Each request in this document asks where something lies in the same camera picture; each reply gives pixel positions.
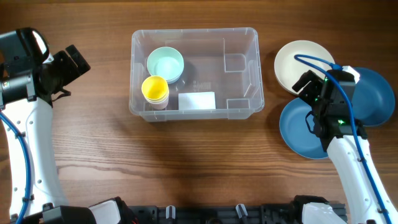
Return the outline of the cream plate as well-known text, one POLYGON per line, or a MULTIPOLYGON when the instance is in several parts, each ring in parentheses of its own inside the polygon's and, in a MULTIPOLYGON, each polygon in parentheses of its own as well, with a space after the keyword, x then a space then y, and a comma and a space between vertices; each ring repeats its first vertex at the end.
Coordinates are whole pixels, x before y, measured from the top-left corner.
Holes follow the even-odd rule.
POLYGON ((320 78, 325 77, 322 72, 294 59, 297 54, 317 57, 331 63, 335 62, 327 49, 309 40, 296 40, 283 46, 275 56, 274 71, 279 84, 294 95, 298 95, 298 93, 292 89, 293 85, 308 70, 312 70, 320 78))

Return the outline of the blue plate front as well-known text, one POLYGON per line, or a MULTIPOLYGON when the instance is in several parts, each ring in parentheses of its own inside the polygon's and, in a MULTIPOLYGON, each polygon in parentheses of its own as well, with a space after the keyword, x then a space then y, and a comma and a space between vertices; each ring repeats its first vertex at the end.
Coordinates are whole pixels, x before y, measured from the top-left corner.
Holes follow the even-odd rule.
POLYGON ((323 150, 322 144, 316 135, 307 127, 313 129, 313 116, 306 115, 311 107, 300 98, 288 103, 282 110, 279 120, 279 129, 286 145, 295 153, 308 159, 326 159, 328 154, 323 150))

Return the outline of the dark blue plate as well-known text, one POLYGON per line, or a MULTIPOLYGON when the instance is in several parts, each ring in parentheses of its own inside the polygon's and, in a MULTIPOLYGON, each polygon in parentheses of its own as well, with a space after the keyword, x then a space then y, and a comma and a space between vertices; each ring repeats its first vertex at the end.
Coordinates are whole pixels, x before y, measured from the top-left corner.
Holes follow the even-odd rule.
POLYGON ((364 126, 380 126, 392 116, 396 99, 389 82, 374 70, 355 67, 359 74, 352 104, 354 117, 364 126))

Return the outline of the yellow plastic cup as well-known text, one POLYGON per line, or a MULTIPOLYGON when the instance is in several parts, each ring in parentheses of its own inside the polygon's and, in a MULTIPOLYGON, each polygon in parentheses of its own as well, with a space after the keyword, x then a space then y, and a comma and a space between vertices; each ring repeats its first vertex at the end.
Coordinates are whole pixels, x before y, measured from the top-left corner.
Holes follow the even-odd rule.
POLYGON ((143 81, 141 92, 146 100, 158 102, 169 95, 169 85, 160 76, 150 76, 143 81))

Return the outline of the mint green bowl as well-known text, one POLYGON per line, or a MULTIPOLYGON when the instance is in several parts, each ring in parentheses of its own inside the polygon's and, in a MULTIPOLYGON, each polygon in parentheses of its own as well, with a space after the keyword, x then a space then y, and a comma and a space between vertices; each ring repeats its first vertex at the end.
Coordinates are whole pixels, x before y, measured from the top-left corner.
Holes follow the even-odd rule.
POLYGON ((185 66, 182 54, 172 47, 159 47, 152 51, 146 65, 151 76, 160 76, 167 82, 180 77, 185 66))

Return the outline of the pink plastic cup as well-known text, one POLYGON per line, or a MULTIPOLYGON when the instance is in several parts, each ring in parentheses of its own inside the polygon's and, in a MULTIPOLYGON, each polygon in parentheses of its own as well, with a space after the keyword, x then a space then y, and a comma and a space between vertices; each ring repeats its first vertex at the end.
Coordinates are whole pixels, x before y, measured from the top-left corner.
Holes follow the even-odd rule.
POLYGON ((160 103, 151 103, 151 107, 155 110, 164 110, 166 109, 168 102, 160 102, 160 103))

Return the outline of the cream plastic cup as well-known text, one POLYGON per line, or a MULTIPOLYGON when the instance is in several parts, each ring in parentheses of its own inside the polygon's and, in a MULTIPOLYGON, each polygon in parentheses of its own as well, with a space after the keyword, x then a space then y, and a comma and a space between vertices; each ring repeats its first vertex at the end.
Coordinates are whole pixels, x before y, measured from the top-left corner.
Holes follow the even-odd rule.
POLYGON ((159 104, 164 104, 164 103, 167 104, 169 102, 169 98, 168 98, 168 96, 161 100, 150 100, 150 99, 146 98, 146 101, 149 102, 150 104, 154 104, 154 105, 159 105, 159 104))

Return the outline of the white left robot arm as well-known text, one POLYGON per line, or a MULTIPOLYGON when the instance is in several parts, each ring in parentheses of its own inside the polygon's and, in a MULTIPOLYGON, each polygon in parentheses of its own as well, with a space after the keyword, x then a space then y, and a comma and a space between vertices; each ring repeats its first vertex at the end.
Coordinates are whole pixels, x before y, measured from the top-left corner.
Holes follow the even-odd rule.
POLYGON ((52 95, 90 66, 74 45, 53 57, 19 47, 1 65, 1 121, 12 172, 11 223, 138 223, 120 197, 89 207, 69 206, 52 146, 52 95))

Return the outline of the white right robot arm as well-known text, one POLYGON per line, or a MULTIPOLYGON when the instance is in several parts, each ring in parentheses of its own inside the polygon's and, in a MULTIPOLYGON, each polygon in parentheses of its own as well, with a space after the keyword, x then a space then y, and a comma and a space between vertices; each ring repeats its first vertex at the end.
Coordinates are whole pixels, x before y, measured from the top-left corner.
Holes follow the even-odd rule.
POLYGON ((351 103, 361 75, 356 70, 329 70, 320 78, 311 70, 293 85, 311 107, 313 126, 322 149, 335 166, 353 223, 397 223, 397 209, 381 182, 371 158, 368 135, 354 117, 351 103))

